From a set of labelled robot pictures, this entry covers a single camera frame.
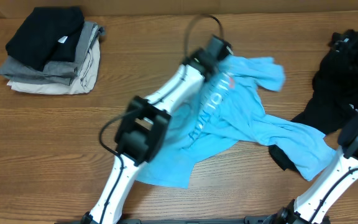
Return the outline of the light blue printed t-shirt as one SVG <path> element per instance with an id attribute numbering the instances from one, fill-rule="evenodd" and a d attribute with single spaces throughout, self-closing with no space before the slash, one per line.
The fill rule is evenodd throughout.
<path id="1" fill-rule="evenodd" d="M 185 189 L 196 163 L 238 141 L 277 145 L 312 180 L 336 152 L 321 131 L 265 113 L 258 87 L 280 91 L 284 83 L 284 69 L 272 57 L 227 57 L 218 74 L 173 113 L 161 150 L 137 180 Z"/>

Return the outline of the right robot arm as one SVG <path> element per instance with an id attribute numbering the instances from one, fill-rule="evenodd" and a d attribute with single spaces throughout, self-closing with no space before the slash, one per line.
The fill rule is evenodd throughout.
<path id="1" fill-rule="evenodd" d="M 314 184 L 264 223 L 329 223 L 326 213 L 358 179 L 358 31 L 333 33 L 312 79 L 313 96 L 293 121 L 324 134 L 338 129 L 339 147 Z"/>

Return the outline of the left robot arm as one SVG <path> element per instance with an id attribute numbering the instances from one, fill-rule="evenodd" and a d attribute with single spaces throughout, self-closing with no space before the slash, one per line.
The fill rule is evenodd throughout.
<path id="1" fill-rule="evenodd" d="M 114 164 L 96 205 L 86 212 L 80 224 L 117 223 L 138 173 L 159 152 L 173 112 L 200 91 L 204 82 L 218 70 L 218 63 L 232 54 L 232 46 L 212 36 L 206 48 L 186 57 L 174 76 L 153 94 L 135 96 L 114 137 Z"/>

